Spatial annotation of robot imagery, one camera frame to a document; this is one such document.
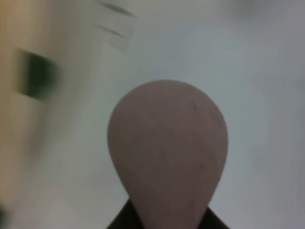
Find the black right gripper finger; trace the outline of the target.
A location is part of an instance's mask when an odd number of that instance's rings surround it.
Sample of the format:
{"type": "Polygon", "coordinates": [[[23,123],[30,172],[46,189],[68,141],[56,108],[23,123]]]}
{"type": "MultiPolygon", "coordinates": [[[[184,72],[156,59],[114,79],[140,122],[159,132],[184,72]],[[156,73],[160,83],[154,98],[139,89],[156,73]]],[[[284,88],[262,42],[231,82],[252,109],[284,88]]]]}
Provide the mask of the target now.
{"type": "Polygon", "coordinates": [[[198,229],[229,229],[229,227],[210,208],[207,208],[198,229]]]}

